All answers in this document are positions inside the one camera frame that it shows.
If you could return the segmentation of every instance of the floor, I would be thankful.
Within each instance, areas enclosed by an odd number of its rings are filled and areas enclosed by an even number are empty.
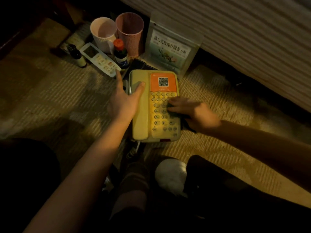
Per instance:
[[[74,9],[71,14],[79,16]],[[69,56],[50,53],[68,33],[46,19],[0,61],[0,138],[44,141],[55,151],[63,178],[109,124],[106,107],[115,87],[115,80],[94,66],[81,69]],[[207,102],[221,119],[311,144],[309,123],[287,116],[255,95],[237,91],[207,65],[195,65],[179,82],[182,96]],[[311,208],[310,193],[212,137],[184,131],[176,142],[148,144],[146,156],[153,152],[184,162],[198,154],[264,192]]]

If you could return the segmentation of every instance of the orange sticker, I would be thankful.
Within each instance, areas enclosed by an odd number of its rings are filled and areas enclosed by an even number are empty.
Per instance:
[[[150,91],[177,92],[175,75],[172,73],[150,74]]]

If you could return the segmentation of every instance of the hand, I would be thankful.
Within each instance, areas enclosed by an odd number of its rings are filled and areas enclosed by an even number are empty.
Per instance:
[[[126,123],[128,126],[137,111],[138,102],[146,83],[141,82],[134,93],[127,95],[123,90],[123,81],[118,70],[116,70],[116,77],[117,88],[110,98],[108,112],[113,120]]]
[[[185,120],[197,132],[208,135],[209,130],[221,125],[217,114],[203,102],[182,97],[173,97],[168,102],[174,107],[169,107],[167,110],[189,115],[191,118]]]

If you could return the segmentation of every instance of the small glass bottle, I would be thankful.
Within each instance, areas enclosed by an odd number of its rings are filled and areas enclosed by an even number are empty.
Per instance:
[[[128,67],[127,50],[124,47],[123,41],[121,39],[114,40],[114,47],[114,56],[117,64],[121,69],[126,69]]]
[[[68,46],[68,50],[69,50],[71,57],[75,59],[77,65],[80,68],[85,68],[86,67],[86,61],[85,61],[84,57],[82,56],[81,52],[76,48],[76,46],[73,44],[70,44]]]

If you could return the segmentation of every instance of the landline telephone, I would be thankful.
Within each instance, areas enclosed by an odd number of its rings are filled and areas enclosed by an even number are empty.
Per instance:
[[[129,93],[140,82],[146,87],[133,118],[133,138],[141,142],[176,141],[180,138],[180,118],[170,116],[167,101],[179,96],[177,76],[171,71],[132,70],[129,75]]]

